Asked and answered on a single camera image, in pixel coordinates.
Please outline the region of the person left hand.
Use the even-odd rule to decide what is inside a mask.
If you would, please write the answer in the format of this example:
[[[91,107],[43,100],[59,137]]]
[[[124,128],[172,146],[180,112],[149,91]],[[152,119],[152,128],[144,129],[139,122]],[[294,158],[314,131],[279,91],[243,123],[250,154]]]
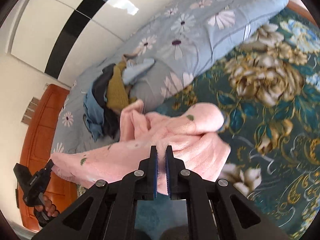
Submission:
[[[41,205],[35,206],[34,210],[36,210],[37,212],[47,213],[48,217],[57,217],[60,214],[60,212],[52,203],[52,201],[46,195],[43,195],[42,199],[43,203]]]

